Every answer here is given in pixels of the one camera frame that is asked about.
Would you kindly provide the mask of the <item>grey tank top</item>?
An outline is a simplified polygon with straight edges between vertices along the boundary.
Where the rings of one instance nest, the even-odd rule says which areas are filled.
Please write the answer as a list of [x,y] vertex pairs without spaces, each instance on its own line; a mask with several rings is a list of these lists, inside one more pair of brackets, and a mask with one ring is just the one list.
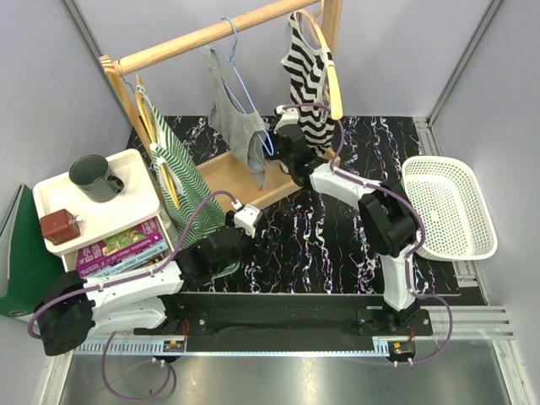
[[228,144],[233,155],[251,172],[259,189],[265,182],[266,160],[262,146],[265,122],[257,112],[245,113],[225,85],[218,53],[210,46],[203,48],[213,89],[214,104],[208,124]]

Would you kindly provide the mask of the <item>blue wire hanger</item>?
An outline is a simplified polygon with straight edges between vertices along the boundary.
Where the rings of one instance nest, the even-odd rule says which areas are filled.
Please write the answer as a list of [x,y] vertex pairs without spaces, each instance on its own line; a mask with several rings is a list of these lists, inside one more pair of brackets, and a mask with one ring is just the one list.
[[[235,56],[236,56],[236,49],[237,49],[237,45],[238,45],[238,31],[235,27],[235,23],[233,22],[233,19],[231,17],[228,17],[228,16],[225,16],[223,18],[220,19],[221,21],[227,21],[233,31],[233,37],[234,37],[234,43],[231,47],[231,51],[230,51],[230,54],[226,54],[223,50],[219,49],[219,48],[216,48],[216,47],[213,47],[213,50],[214,51],[217,51],[219,53],[221,53],[223,55],[223,57],[225,58],[225,60],[231,65],[232,69],[233,69],[233,72],[235,74],[235,76],[237,77],[237,80],[239,81],[240,83],[240,86],[246,96],[246,99],[251,107],[251,112],[252,113],[259,113],[258,109],[256,108],[254,102],[253,102],[253,99],[246,87],[246,83],[245,81],[243,80],[241,74],[240,74],[240,71],[238,70],[237,68],[237,65],[236,65],[236,60],[235,60]],[[261,130],[259,132],[257,132],[257,136],[259,137],[259,139],[261,140],[262,142],[262,147],[264,149],[264,151],[269,155],[269,156],[274,156],[275,154],[275,148],[274,148],[274,144],[273,144],[273,141],[272,141],[272,138],[271,136],[269,135],[269,132],[267,129],[264,129],[264,130]]]

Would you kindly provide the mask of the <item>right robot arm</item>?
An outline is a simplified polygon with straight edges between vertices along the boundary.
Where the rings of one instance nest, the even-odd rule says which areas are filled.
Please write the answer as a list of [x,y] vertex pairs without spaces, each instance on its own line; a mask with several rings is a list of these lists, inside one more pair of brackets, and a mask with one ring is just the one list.
[[359,210],[369,247],[381,260],[383,305],[372,316],[370,332],[402,334],[413,325],[419,300],[413,288],[411,261],[418,236],[418,215],[398,181],[371,181],[338,168],[317,155],[296,124],[270,132],[274,159],[294,183],[347,203]]

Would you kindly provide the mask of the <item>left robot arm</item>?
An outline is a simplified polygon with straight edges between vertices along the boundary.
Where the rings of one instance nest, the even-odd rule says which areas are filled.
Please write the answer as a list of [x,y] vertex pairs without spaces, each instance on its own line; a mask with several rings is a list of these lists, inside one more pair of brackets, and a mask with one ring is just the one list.
[[93,278],[82,278],[76,271],[64,273],[35,308],[46,355],[65,354],[98,333],[156,327],[165,334],[176,332],[182,314],[164,298],[195,291],[248,257],[255,233],[225,226],[156,268]]

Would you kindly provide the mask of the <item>green white striped top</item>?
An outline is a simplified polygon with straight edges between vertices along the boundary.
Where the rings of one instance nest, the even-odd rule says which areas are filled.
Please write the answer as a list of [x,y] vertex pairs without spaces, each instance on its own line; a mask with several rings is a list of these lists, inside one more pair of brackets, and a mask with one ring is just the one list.
[[152,164],[165,206],[186,249],[225,226],[226,215],[215,198],[203,201],[210,195],[207,183],[188,149],[147,95],[142,81],[138,81],[135,95],[149,131]]

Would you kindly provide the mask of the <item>wooden hanger right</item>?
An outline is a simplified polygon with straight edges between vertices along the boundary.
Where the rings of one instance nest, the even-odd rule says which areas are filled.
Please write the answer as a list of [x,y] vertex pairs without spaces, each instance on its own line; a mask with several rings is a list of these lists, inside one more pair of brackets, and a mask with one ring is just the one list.
[[[311,30],[314,38],[318,40],[321,49],[329,51],[330,48],[327,44],[326,38],[322,33],[321,27],[316,22],[316,19],[305,9],[296,11],[297,14],[301,14],[306,17],[308,27]],[[337,71],[333,60],[325,62],[326,69],[326,84],[324,87],[324,94],[327,99],[327,106],[330,108],[330,115],[334,121],[339,121],[343,117],[343,103],[341,98],[341,90],[339,88]]]

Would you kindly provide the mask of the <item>black white striped tank top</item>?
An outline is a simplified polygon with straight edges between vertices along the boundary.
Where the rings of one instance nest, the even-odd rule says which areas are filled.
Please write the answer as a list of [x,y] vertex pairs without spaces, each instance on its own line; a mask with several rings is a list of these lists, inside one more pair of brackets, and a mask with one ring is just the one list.
[[332,60],[332,53],[310,45],[300,28],[301,16],[296,12],[289,16],[291,44],[280,63],[290,77],[291,102],[300,106],[298,125],[308,146],[323,155],[332,144],[336,126],[330,114],[318,107],[327,103],[325,62]]

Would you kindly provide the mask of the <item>blue book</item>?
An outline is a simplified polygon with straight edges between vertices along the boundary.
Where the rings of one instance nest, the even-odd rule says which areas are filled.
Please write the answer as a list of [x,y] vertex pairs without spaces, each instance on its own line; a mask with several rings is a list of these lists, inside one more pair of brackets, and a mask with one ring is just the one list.
[[155,249],[148,249],[136,256],[131,256],[115,265],[103,267],[101,269],[81,270],[78,271],[78,274],[83,278],[117,275],[139,267],[144,267],[148,263],[153,265],[156,262],[161,261],[165,257],[165,253],[166,249],[156,247]]

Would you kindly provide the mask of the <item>white bedside shelf unit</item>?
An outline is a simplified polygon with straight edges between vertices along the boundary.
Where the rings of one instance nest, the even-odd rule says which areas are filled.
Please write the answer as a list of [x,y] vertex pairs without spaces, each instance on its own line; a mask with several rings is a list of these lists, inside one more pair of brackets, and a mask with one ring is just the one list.
[[166,215],[154,183],[142,155],[135,149],[127,149],[106,158],[113,172],[123,180],[124,190],[109,202],[91,201],[63,173],[39,182],[33,189],[38,216],[66,209],[79,216],[81,235],[73,240],[54,246],[46,240],[46,248],[62,259],[66,272],[75,271],[78,250],[106,237],[127,230],[146,220],[156,218],[169,248],[165,257],[173,250],[171,240],[178,234]]

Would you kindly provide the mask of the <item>purple book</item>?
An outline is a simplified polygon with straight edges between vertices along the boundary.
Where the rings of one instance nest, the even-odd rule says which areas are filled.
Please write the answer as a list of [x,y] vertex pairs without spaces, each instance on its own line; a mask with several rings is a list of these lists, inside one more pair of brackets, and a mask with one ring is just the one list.
[[156,247],[169,248],[159,221],[153,218],[79,249],[75,269],[101,269]]

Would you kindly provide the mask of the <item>dark green mug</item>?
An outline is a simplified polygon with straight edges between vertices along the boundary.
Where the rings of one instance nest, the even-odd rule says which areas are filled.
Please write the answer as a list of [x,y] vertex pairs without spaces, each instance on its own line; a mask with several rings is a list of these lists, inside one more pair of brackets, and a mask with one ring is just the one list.
[[109,166],[105,157],[91,154],[75,161],[69,180],[95,203],[107,203],[124,190],[125,184]]

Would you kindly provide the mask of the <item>red brown cube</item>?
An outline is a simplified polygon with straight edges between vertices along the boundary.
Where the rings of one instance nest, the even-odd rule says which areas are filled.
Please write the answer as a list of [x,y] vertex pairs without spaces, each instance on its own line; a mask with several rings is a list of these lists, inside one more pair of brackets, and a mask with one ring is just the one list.
[[78,216],[60,209],[40,218],[42,236],[54,246],[73,240],[81,235]]

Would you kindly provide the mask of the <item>white perforated plastic basket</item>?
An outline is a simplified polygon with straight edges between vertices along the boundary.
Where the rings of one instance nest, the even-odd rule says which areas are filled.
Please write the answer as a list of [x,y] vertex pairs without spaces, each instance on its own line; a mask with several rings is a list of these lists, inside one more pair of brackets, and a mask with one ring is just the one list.
[[473,170],[458,159],[419,155],[402,164],[402,184],[423,221],[418,254],[442,262],[490,258],[498,240]]

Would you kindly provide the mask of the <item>green binder folder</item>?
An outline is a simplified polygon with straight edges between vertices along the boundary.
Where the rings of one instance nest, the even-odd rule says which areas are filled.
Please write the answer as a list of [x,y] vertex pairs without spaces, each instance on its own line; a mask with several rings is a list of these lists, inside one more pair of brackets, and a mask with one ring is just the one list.
[[32,191],[21,184],[1,225],[1,315],[32,314],[62,274],[62,260],[46,249]]

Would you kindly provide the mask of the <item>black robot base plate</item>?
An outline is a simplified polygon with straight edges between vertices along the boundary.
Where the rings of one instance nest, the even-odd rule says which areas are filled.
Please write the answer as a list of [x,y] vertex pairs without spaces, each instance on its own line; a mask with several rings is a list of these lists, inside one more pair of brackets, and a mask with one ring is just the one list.
[[179,293],[162,299],[167,317],[137,335],[186,332],[189,352],[352,354],[374,349],[374,338],[433,334],[427,310],[404,325],[387,325],[379,295]]

